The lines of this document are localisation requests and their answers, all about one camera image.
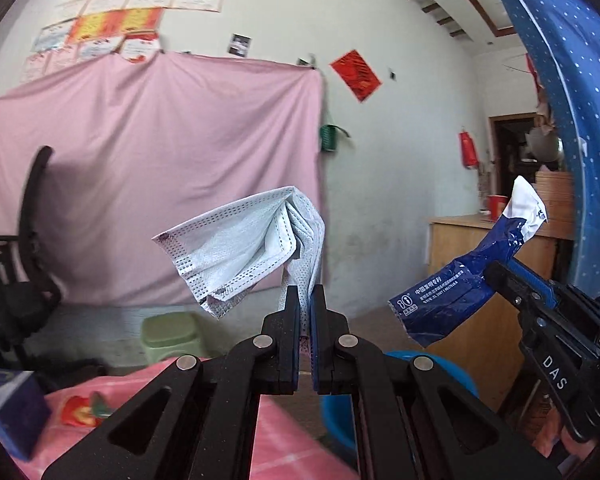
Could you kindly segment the red hanging wall ornament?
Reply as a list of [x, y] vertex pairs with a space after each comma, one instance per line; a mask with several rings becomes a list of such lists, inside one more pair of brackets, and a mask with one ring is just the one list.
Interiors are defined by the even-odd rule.
[[460, 156], [462, 156], [463, 166], [467, 169], [478, 168], [479, 159], [474, 139], [466, 130], [461, 131], [458, 138], [460, 139]]

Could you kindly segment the wall certificates cluster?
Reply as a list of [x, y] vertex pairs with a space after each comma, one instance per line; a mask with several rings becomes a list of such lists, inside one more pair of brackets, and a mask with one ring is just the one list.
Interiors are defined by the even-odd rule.
[[132, 62], [159, 49], [166, 11], [219, 13], [224, 0], [71, 0], [34, 40], [21, 80], [29, 82], [91, 58], [122, 52]]

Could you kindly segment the red cup on cabinet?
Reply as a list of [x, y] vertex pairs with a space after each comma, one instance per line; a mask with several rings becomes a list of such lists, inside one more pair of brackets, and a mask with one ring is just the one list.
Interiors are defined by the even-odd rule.
[[492, 222], [498, 221], [498, 218], [501, 217], [507, 203], [508, 198], [506, 196], [496, 194], [488, 196], [489, 219]]

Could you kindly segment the blue cardboard box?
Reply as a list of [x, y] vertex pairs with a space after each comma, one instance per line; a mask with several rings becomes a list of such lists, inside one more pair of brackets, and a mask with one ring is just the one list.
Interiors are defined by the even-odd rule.
[[10, 455], [30, 460], [51, 414], [30, 370], [0, 368], [0, 441]]

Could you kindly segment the black office chair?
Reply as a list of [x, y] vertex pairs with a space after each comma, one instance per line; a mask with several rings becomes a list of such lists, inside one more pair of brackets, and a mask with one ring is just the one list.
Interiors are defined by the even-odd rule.
[[43, 178], [54, 150], [35, 154], [20, 200], [17, 233], [0, 235], [0, 349], [29, 365], [24, 343], [42, 330], [62, 299], [59, 286], [44, 268], [34, 217]]

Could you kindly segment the blue white plastic wrapper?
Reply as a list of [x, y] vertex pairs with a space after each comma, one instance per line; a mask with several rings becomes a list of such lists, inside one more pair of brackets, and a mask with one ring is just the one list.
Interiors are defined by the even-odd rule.
[[518, 177], [500, 218], [476, 248], [389, 300], [404, 330], [423, 347], [449, 336], [494, 295], [484, 278], [488, 265], [509, 263], [546, 220], [540, 196]]

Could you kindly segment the wooden cabinet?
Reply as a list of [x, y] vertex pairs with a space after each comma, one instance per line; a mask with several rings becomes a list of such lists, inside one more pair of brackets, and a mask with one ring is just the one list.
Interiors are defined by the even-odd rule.
[[[441, 269], [482, 241], [493, 223], [479, 216], [438, 217], [429, 223], [429, 271]], [[568, 270], [573, 240], [551, 226], [542, 226], [517, 252], [517, 258], [542, 278]], [[518, 344], [518, 311], [501, 296], [493, 296], [451, 335], [430, 344], [427, 351], [454, 362], [471, 376], [480, 400], [500, 408], [522, 367]]]

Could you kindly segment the pink hanging wall sheet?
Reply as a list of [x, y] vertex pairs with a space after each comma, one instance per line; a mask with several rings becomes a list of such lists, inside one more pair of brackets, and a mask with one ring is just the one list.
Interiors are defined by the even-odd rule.
[[65, 304], [187, 304], [156, 236], [271, 188], [318, 200], [322, 101], [312, 68], [173, 52], [23, 84], [0, 96], [0, 234], [49, 146], [35, 229]]

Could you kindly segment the red diamond wall poster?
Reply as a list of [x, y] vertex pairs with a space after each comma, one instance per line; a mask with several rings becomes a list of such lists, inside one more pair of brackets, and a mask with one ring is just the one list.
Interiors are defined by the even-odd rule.
[[380, 86], [381, 81], [357, 50], [340, 56], [330, 67], [352, 91], [358, 102], [366, 101]]

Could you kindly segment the red crushed paper cup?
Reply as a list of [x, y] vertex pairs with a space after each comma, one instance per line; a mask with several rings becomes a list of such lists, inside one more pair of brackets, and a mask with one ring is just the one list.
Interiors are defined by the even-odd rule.
[[62, 404], [60, 420], [64, 425], [83, 428], [98, 427], [114, 412], [114, 408], [99, 391], [88, 396], [70, 396]]

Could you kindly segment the green plastic stool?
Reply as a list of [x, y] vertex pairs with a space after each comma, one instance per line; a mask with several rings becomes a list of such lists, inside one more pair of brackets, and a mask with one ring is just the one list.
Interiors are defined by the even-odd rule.
[[210, 356], [196, 318], [189, 312], [144, 318], [140, 326], [140, 343], [149, 364], [186, 354], [198, 358]]

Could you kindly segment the white face mask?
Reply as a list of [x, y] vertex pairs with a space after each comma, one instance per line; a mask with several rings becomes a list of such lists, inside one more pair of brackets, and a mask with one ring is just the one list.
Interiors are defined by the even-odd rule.
[[235, 200], [154, 237], [198, 304], [222, 318], [254, 286], [281, 270], [298, 288], [300, 326], [309, 329], [310, 296], [321, 277], [325, 223], [294, 186]]

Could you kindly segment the small wall photo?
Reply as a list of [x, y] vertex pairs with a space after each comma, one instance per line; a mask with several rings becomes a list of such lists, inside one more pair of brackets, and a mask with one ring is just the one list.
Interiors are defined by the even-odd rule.
[[238, 58], [245, 58], [248, 55], [251, 44], [251, 38], [234, 34], [227, 47], [227, 52]]

